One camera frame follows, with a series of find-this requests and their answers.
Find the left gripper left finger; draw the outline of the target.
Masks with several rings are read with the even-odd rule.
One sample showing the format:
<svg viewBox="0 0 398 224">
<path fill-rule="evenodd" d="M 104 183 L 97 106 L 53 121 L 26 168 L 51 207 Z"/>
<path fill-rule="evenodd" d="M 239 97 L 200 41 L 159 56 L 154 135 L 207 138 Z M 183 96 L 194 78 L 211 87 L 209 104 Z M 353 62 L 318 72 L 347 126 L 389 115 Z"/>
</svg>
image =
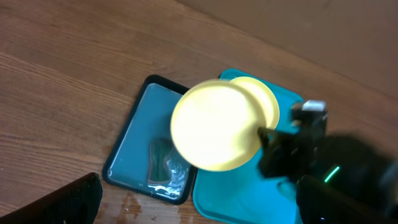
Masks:
<svg viewBox="0 0 398 224">
<path fill-rule="evenodd" d="M 95 172 L 1 217 L 1 223 L 87 223 L 94 222 L 103 189 Z"/>
</svg>

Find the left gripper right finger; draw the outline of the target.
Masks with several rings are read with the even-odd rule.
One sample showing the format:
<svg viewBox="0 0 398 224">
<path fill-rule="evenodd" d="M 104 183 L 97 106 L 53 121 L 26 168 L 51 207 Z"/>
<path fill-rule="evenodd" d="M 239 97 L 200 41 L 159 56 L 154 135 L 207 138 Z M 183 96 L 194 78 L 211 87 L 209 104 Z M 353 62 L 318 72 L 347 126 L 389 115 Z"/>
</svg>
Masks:
<svg viewBox="0 0 398 224">
<path fill-rule="evenodd" d="M 384 217 L 312 176 L 296 182 L 296 203 L 303 224 L 397 224 L 396 218 Z"/>
</svg>

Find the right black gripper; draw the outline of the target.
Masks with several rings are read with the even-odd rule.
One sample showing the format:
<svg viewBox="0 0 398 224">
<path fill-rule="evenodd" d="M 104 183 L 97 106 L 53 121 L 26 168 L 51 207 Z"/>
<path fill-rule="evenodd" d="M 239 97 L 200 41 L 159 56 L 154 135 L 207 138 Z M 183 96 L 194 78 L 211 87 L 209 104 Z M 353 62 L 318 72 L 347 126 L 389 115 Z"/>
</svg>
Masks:
<svg viewBox="0 0 398 224">
<path fill-rule="evenodd" d="M 262 144 L 259 171 L 265 178 L 288 177 L 296 182 L 310 172 L 310 164 L 317 157 L 317 146 L 326 135 L 326 108 L 306 109 L 294 105 L 292 121 L 298 122 L 295 134 L 259 127 L 257 135 Z"/>
</svg>

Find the yellow-green plate top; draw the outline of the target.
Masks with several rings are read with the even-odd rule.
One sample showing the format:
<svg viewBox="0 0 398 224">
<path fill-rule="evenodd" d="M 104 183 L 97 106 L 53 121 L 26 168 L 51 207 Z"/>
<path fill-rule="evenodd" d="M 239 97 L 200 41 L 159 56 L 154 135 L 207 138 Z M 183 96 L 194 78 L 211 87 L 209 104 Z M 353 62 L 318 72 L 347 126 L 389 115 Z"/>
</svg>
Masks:
<svg viewBox="0 0 398 224">
<path fill-rule="evenodd" d="M 237 77 L 230 82 L 243 87 L 255 97 L 265 115 L 266 127 L 275 129 L 279 123 L 280 109 L 278 101 L 271 89 L 260 80 L 252 77 Z"/>
</svg>

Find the yellow-green plate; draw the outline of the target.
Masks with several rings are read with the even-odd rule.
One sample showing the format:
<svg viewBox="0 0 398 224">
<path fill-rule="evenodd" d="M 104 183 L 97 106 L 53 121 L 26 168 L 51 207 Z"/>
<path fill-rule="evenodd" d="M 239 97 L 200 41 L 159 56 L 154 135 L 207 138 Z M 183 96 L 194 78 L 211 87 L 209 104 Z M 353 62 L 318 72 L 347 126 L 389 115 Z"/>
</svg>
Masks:
<svg viewBox="0 0 398 224">
<path fill-rule="evenodd" d="M 278 101 L 271 89 L 260 80 L 252 77 L 237 77 L 230 82 L 243 87 L 255 97 L 265 115 L 266 127 L 275 129 L 279 123 L 280 109 Z"/>
<path fill-rule="evenodd" d="M 189 89 L 172 113 L 170 131 L 180 155 L 191 165 L 221 172 L 238 168 L 259 150 L 257 130 L 266 117 L 255 97 L 226 80 Z"/>
</svg>

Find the dark green sponge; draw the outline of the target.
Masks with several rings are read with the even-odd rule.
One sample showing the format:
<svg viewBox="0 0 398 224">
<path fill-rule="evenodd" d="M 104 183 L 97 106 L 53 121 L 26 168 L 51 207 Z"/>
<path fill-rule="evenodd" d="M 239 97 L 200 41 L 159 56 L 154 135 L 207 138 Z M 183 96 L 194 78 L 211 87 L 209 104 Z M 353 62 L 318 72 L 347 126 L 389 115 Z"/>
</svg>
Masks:
<svg viewBox="0 0 398 224">
<path fill-rule="evenodd" d="M 149 148 L 149 168 L 147 182 L 149 184 L 164 184 L 171 179 L 171 173 L 167 161 L 174 151 L 171 140 L 166 138 L 155 138 Z"/>
</svg>

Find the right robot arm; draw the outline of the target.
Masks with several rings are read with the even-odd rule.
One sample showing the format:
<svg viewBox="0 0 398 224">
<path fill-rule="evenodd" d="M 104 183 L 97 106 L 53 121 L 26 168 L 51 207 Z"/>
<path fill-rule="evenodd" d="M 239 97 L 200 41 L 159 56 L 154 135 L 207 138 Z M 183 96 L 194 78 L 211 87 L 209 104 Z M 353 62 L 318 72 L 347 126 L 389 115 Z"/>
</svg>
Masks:
<svg viewBox="0 0 398 224">
<path fill-rule="evenodd" d="M 260 127 L 266 178 L 286 176 L 295 186 L 303 223 L 397 223 L 397 160 L 350 134 L 327 134 L 324 106 L 291 109 L 299 131 Z"/>
</svg>

